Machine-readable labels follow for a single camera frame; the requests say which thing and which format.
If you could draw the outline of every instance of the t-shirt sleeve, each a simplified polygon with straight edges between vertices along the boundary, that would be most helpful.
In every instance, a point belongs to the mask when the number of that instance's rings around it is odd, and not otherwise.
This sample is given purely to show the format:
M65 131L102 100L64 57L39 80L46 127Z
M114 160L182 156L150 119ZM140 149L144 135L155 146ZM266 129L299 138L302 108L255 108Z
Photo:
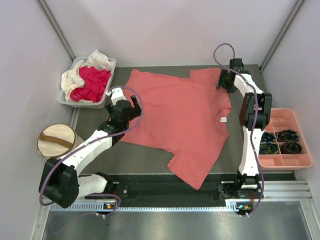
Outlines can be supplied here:
M218 159L218 155L210 156L187 151L178 151L173 155L172 160L167 165L168 168L196 190L201 187L213 164Z

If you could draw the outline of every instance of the brown strap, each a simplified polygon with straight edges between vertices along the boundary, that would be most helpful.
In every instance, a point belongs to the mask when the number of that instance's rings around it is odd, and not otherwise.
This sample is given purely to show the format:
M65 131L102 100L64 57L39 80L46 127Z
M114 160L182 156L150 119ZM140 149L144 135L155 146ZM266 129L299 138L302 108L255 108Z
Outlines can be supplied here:
M40 134L39 140L44 141L44 142L53 143L53 144L59 144L59 145L66 147L68 149L72 149L74 147L74 144L71 142L68 142L66 140L60 139L55 136L46 136L46 135L44 135L43 132Z

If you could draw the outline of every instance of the gray wall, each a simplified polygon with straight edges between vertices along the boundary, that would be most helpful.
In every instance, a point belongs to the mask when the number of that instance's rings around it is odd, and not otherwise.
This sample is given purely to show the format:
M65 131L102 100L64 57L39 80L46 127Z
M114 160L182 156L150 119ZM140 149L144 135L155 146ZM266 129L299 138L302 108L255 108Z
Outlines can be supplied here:
M277 108L292 108L313 157L297 171L306 179L320 211L320 1L307 0L264 75Z
M71 61L35 0L2 2L0 22L0 238L24 240L38 214L46 161L36 141L46 126L70 118L56 99Z
M47 0L76 56L98 48L118 67L210 65L228 42L261 64L295 0ZM218 58L228 63L230 49Z

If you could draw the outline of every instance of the pink cloth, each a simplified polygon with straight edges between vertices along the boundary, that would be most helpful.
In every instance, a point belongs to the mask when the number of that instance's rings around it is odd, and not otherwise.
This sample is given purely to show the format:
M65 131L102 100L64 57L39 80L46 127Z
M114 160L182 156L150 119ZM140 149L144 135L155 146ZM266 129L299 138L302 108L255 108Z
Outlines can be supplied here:
M219 76L218 68L191 70L190 78L133 70L126 85L141 95L144 116L122 141L172 152L169 169L198 190L229 136L220 120L231 104L227 92L216 89Z
M79 75L85 81L84 87L73 89L70 98L75 102L79 100L99 102L105 94L111 72L105 69L99 71L94 66L84 66L79 69Z

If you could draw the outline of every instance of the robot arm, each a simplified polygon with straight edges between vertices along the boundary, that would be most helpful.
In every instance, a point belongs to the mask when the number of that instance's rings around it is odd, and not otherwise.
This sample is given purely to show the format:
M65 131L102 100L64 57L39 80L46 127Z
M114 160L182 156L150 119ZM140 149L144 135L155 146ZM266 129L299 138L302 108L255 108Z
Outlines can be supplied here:
M259 170L256 161L255 152L259 151L261 137L264 133L265 127L269 124L272 95L264 93L255 82L252 76L246 70L241 58L233 58L230 60L232 70L242 74L245 80L231 71L222 70L217 84L217 88L223 87L229 93L234 93L239 89L243 96L242 107L240 111L239 121L243 128L243 151L242 160L238 169L237 178L234 183L235 191L260 191L259 184ZM258 106L255 106L254 91L251 86L255 88L258 97ZM254 131L252 134L253 121L255 116L255 108L258 108L258 115Z
M94 133L70 153L55 159L51 157L44 165L39 192L43 188L49 172L59 164L49 176L44 187L43 195L63 208L68 208L77 198L89 194L102 193L107 185L103 174L93 174L79 177L83 169L100 153L111 148L125 134L119 135L128 129L129 121L141 115L142 111L135 96L131 97L134 107L124 96L121 88L114 88L109 95L112 104L106 106L110 114L108 121L94 131Z

